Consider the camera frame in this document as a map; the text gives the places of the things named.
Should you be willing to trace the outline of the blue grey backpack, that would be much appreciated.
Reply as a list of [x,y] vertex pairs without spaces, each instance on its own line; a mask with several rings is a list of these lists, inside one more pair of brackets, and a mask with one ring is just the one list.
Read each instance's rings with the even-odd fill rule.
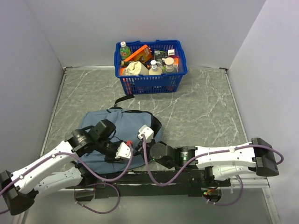
[[[113,142],[117,141],[117,139],[130,140],[133,143],[133,148],[136,148],[140,142],[137,135],[143,125],[150,127],[154,131],[155,142],[161,141],[162,124],[152,113],[140,110],[124,110],[117,106],[107,110],[88,112],[79,124],[79,128],[94,126],[103,119],[111,121],[116,126],[116,134],[112,139]],[[97,151],[83,155],[81,160],[97,174],[120,172],[127,165],[126,162],[105,162],[105,155]]]

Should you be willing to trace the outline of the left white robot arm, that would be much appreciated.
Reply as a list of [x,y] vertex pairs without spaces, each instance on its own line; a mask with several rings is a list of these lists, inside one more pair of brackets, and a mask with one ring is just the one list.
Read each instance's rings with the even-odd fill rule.
[[28,210],[36,199],[52,192],[79,185],[86,188],[92,177],[104,182],[101,177],[83,162],[83,155],[98,151],[112,161],[121,160],[121,147],[130,156],[130,148],[122,140],[112,142],[116,133],[115,125],[107,119],[95,126],[74,130],[54,149],[35,162],[14,172],[0,174],[0,195],[7,212],[12,216]]

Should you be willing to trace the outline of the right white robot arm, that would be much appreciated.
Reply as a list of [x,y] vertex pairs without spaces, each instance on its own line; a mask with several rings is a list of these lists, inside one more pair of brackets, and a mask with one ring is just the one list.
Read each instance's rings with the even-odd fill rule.
[[278,154],[268,142],[261,138],[252,138],[250,142],[238,146],[171,147],[166,143],[152,140],[139,144],[144,159],[155,161],[179,175],[185,169],[202,169],[204,181],[209,186],[216,185],[232,176],[255,173],[261,177],[279,175],[275,155]]

